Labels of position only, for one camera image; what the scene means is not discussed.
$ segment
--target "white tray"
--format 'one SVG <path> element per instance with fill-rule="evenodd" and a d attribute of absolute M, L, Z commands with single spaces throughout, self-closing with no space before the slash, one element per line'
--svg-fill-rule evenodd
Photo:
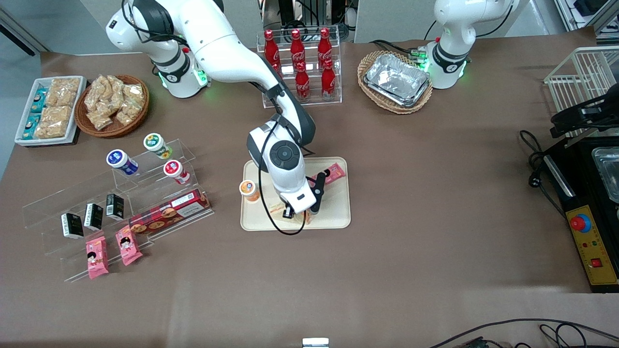
<path fill-rule="evenodd" d="M 77 88 L 76 99 L 73 102 L 73 107 L 71 108 L 71 117 L 69 118 L 69 124 L 67 125 L 67 131 L 64 133 L 64 137 L 55 137 L 52 139 L 31 139 L 24 140 L 22 139 L 24 135 L 24 128 L 26 127 L 26 122 L 28 121 L 28 115 L 30 114 L 30 108 L 32 107 L 32 102 L 34 101 L 35 94 L 37 89 L 39 88 L 49 88 L 51 86 L 51 81 L 56 78 L 61 79 L 69 79 L 69 78 L 77 78 L 79 79 L 79 86 Z M 86 89 L 86 78 L 84 76 L 58 76 L 58 77 L 43 77 L 41 79 L 36 79 L 32 84 L 32 89 L 30 90 L 30 95 L 28 96 L 28 100 L 26 101 L 26 106 L 24 107 L 24 112 L 22 113 L 22 120 L 17 127 L 17 132 L 15 133 L 15 143 L 21 146 L 48 146 L 48 145 L 61 145 L 68 144 L 73 141 L 73 138 L 76 134 L 77 125 L 74 119 L 74 112 L 77 105 L 77 100 L 79 99 L 82 92 Z"/>
<path fill-rule="evenodd" d="M 320 211 L 310 224 L 306 224 L 304 230 L 322 230 L 329 228 L 345 228 L 350 224 L 350 195 L 348 192 L 348 165 L 342 157 L 310 157 L 305 159 L 305 174 L 313 176 L 333 163 L 337 163 L 344 169 L 346 176 L 328 184 L 324 188 Z M 245 163 L 243 167 L 243 180 L 252 180 L 258 184 L 258 167 L 253 161 Z M 262 173 L 262 193 L 267 207 L 280 202 L 275 193 L 271 176 Z M 275 220 L 282 230 L 298 230 L 301 224 Z M 241 199 L 241 227 L 246 231 L 274 231 L 262 201 L 249 202 Z"/>

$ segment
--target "red bottle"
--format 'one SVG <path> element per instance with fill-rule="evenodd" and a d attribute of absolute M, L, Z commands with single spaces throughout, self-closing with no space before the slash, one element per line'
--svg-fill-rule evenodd
<path fill-rule="evenodd" d="M 292 56 L 292 66 L 295 72 L 298 72 L 297 67 L 299 62 L 303 62 L 303 71 L 305 71 L 305 47 L 301 42 L 301 32 L 298 29 L 292 30 L 292 45 L 290 45 L 290 55 Z"/>
<path fill-rule="evenodd" d="M 322 72 L 322 99 L 333 100 L 335 98 L 335 73 L 333 72 L 333 61 L 324 61 L 324 71 Z"/>
<path fill-rule="evenodd" d="M 318 43 L 318 70 L 324 69 L 324 62 L 331 60 L 331 41 L 329 41 L 329 28 L 320 30 L 320 43 Z"/>
<path fill-rule="evenodd" d="M 297 70 L 297 76 L 295 77 L 297 97 L 299 102 L 307 102 L 310 98 L 310 77 L 305 71 L 305 62 L 297 62 L 295 67 Z"/>
<path fill-rule="evenodd" d="M 269 64 L 277 71 L 279 76 L 282 75 L 282 63 L 279 60 L 279 48 L 275 41 L 273 41 L 273 30 L 265 30 L 264 31 L 264 57 L 267 59 Z"/>

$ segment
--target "beige tray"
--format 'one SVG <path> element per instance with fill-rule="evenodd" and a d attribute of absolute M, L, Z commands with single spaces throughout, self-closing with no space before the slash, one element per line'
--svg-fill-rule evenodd
<path fill-rule="evenodd" d="M 350 224 L 350 195 L 348 194 L 348 166 L 342 157 L 310 157 L 305 159 L 305 172 L 307 176 L 313 176 L 333 163 L 337 163 L 344 169 L 346 176 L 328 184 L 324 188 L 320 211 L 310 224 L 303 227 L 304 230 L 321 230 L 328 228 L 345 228 Z M 245 163 L 243 167 L 243 180 L 253 180 L 258 184 L 258 167 L 253 161 Z M 262 173 L 262 193 L 267 207 L 280 201 L 271 176 Z M 301 224 L 275 220 L 282 230 L 298 230 Z M 241 200 L 241 227 L 246 231 L 274 231 L 262 201 L 249 202 Z"/>

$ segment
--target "wicker basket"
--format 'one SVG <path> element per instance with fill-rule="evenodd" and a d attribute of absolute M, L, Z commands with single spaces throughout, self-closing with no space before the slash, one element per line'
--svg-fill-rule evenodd
<path fill-rule="evenodd" d="M 363 76 L 365 75 L 366 72 L 368 72 L 368 70 L 370 70 L 372 65 L 374 65 L 374 62 L 376 61 L 376 58 L 378 58 L 378 56 L 381 56 L 382 54 L 389 54 L 389 53 L 395 55 L 396 57 L 401 59 L 403 62 L 405 62 L 407 64 L 413 65 L 413 62 L 409 58 L 406 58 L 405 56 L 403 56 L 403 55 L 401 55 L 399 53 L 394 53 L 394 52 L 390 52 L 390 51 L 376 51 L 376 52 L 372 52 L 372 53 L 368 54 L 367 56 L 365 56 L 365 58 L 363 58 L 361 60 L 361 63 L 359 63 L 359 67 L 357 67 L 357 81 L 359 83 L 359 87 L 361 87 L 361 89 L 368 95 L 368 97 L 370 99 L 372 99 L 379 107 L 381 107 L 381 108 L 383 108 L 385 110 L 389 110 L 389 111 L 391 111 L 393 113 L 397 113 L 397 114 L 400 114 L 400 115 L 406 115 L 406 114 L 409 114 L 409 113 L 413 113 L 413 112 L 421 109 L 422 106 L 424 106 L 424 104 L 426 104 L 428 99 L 430 99 L 430 96 L 432 95 L 432 83 L 431 82 L 430 82 L 430 85 L 428 86 L 428 88 L 423 93 L 423 95 L 419 98 L 419 100 L 417 100 L 417 103 L 412 108 L 404 108 L 404 107 L 398 105 L 393 100 L 391 100 L 391 99 L 385 97 L 384 95 L 378 93 L 377 91 L 369 88 L 363 82 Z"/>
<path fill-rule="evenodd" d="M 142 111 L 137 115 L 137 118 L 133 120 L 133 122 L 127 124 L 126 126 L 120 123 L 116 119 L 116 113 L 112 115 L 111 119 L 113 121 L 112 124 L 103 128 L 100 131 L 95 129 L 95 126 L 92 125 L 86 114 L 88 113 L 88 109 L 86 109 L 86 104 L 84 104 L 84 99 L 86 95 L 90 91 L 90 86 L 88 86 L 82 95 L 79 97 L 77 101 L 76 111 L 75 111 L 75 121 L 79 129 L 82 132 L 87 133 L 93 137 L 121 137 L 125 136 L 131 132 L 133 132 L 144 120 L 146 119 L 146 114 L 149 111 L 149 90 L 146 88 L 146 85 L 140 80 L 133 76 L 129 75 L 117 75 L 119 80 L 121 80 L 126 85 L 141 85 L 142 91 L 144 92 L 144 106 L 142 107 Z"/>

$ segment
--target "cartoon girl illustration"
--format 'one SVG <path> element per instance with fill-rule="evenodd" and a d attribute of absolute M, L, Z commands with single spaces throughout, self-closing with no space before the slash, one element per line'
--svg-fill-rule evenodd
<path fill-rule="evenodd" d="M 86 257 L 88 257 L 88 265 L 94 266 L 97 263 L 97 253 L 94 251 L 89 252 Z"/>
<path fill-rule="evenodd" d="M 129 237 L 123 237 L 123 239 L 120 240 L 120 246 L 122 249 L 131 250 L 131 248 L 133 248 L 133 242 Z"/>

